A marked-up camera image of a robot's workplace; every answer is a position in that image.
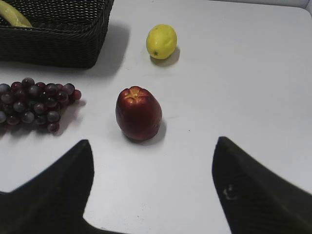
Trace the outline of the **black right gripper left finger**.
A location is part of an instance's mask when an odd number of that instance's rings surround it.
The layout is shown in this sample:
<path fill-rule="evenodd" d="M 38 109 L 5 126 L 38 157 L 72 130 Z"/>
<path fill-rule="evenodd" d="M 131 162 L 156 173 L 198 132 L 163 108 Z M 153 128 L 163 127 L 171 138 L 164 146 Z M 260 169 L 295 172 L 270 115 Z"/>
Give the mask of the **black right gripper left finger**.
<path fill-rule="evenodd" d="M 107 234 L 84 218 L 94 178 L 89 141 L 15 190 L 0 194 L 2 234 Z"/>

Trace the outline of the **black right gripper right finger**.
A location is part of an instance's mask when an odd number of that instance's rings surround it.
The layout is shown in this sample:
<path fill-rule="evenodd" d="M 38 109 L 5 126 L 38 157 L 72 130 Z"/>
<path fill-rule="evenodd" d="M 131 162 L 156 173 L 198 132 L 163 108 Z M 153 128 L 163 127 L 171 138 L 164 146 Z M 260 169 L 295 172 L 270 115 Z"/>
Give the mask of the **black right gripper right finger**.
<path fill-rule="evenodd" d="M 233 234 L 310 234 L 312 195 L 284 180 L 225 136 L 212 162 L 214 186 Z"/>

